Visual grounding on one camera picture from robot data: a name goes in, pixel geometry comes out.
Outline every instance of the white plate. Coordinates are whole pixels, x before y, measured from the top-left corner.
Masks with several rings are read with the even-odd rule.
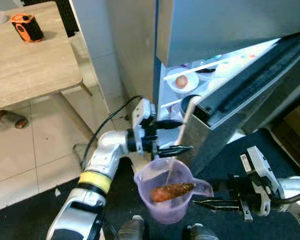
[[[171,71],[169,71],[167,76],[170,76],[170,75],[173,75],[173,74],[179,74],[179,73],[182,73],[186,70],[188,70],[188,69],[187,68],[182,68],[182,67],[175,68],[175,69],[172,69]],[[194,90],[198,86],[199,77],[195,72],[187,73],[187,74],[184,74],[184,75],[188,78],[188,83],[185,85],[184,88],[177,87],[176,77],[173,77],[173,78],[170,78],[170,79],[167,80],[167,83],[168,83],[169,87],[175,93],[187,94],[187,93],[191,92],[192,90]]]

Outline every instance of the purple measuring cup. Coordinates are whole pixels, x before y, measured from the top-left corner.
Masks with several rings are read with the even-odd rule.
[[[194,178],[183,162],[171,158],[159,158],[148,163],[135,173],[134,182],[152,217],[162,224],[180,221],[187,212],[192,195],[214,196],[213,188],[208,182]],[[180,183],[194,183],[195,187],[191,192],[168,201],[153,202],[150,199],[153,188]]]

